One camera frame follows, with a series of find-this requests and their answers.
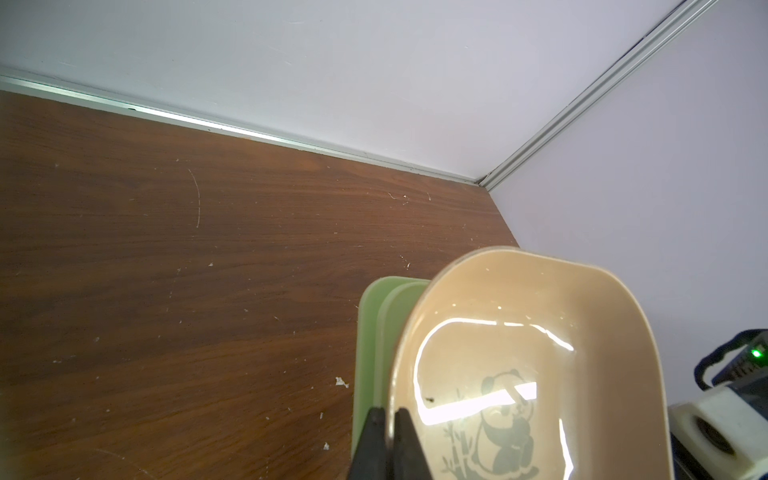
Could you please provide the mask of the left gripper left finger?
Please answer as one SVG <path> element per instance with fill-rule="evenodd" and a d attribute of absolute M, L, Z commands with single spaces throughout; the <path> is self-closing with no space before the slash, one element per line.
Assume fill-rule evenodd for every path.
<path fill-rule="evenodd" d="M 381 407 L 372 407 L 366 416 L 347 480 L 386 480 L 388 449 L 385 439 L 386 417 Z"/>

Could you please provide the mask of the green electronic scale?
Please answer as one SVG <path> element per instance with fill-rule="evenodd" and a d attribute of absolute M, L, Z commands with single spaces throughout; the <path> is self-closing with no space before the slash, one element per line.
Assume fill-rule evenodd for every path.
<path fill-rule="evenodd" d="M 426 279 L 387 276 L 372 282 L 358 305 L 351 451 L 368 411 L 388 403 L 392 365 L 405 324 L 429 285 Z"/>

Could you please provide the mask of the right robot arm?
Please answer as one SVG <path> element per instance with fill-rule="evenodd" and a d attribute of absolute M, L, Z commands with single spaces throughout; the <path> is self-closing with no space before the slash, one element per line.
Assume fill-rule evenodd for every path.
<path fill-rule="evenodd" d="M 710 381 L 706 381 L 706 371 L 733 351 L 737 355 Z M 700 390 L 725 385 L 763 418 L 767 418 L 767 330 L 739 332 L 705 356 L 694 368 L 693 375 Z"/>

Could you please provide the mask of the beige panda bowl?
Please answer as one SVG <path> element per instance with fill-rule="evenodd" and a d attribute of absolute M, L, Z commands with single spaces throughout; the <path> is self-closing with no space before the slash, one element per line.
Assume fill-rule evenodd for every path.
<path fill-rule="evenodd" d="M 400 336 L 406 411 L 435 479 L 669 479 L 666 394 L 638 301 L 598 267 L 480 249 L 428 284 Z"/>

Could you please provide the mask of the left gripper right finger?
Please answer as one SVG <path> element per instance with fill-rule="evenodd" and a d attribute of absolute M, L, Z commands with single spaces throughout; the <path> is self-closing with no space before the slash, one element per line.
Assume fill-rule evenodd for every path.
<path fill-rule="evenodd" d="M 411 415 L 406 408 L 400 408 L 395 413 L 392 478 L 394 480 L 433 479 Z"/>

